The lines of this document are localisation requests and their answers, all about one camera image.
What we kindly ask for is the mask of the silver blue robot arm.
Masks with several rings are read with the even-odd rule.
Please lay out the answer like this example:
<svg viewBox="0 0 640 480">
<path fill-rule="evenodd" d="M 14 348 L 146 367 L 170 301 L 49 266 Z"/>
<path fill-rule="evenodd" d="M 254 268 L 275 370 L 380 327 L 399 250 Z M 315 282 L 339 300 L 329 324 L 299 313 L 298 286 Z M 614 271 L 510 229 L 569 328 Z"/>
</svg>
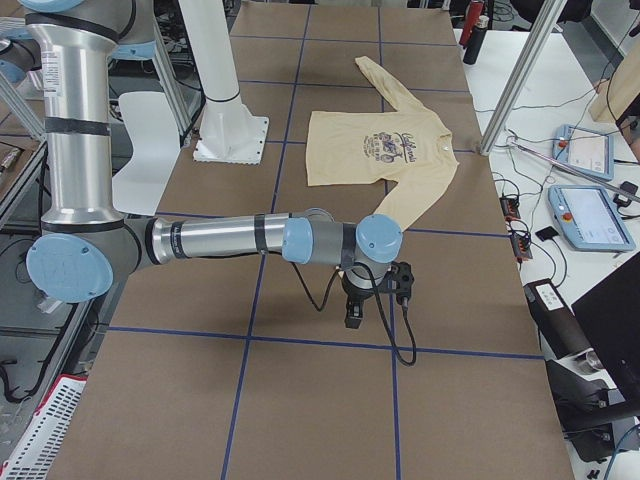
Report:
<svg viewBox="0 0 640 480">
<path fill-rule="evenodd" d="M 149 1 L 28 1 L 40 48 L 51 206 L 26 266 L 47 295 L 82 303 L 148 265 L 191 258 L 278 254 L 295 266 L 329 265 L 347 295 L 345 324 L 359 326 L 368 298 L 406 305 L 413 282 L 398 260 L 403 235 L 374 214 L 340 223 L 321 209 L 214 220 L 129 219 L 113 203 L 108 61 L 125 47 L 155 51 Z"/>
</svg>

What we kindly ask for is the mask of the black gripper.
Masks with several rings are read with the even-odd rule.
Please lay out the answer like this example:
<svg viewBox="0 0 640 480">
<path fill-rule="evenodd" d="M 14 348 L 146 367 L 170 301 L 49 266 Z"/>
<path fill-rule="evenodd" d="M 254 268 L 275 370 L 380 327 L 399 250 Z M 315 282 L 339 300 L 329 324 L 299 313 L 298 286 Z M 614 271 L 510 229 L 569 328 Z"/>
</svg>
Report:
<svg viewBox="0 0 640 480">
<path fill-rule="evenodd" d="M 387 284 L 389 276 L 362 278 L 354 272 L 345 272 L 341 279 L 341 285 L 347 295 L 345 327 L 348 329 L 359 329 L 363 320 L 364 301 L 374 295 L 374 288 L 381 289 Z"/>
</svg>

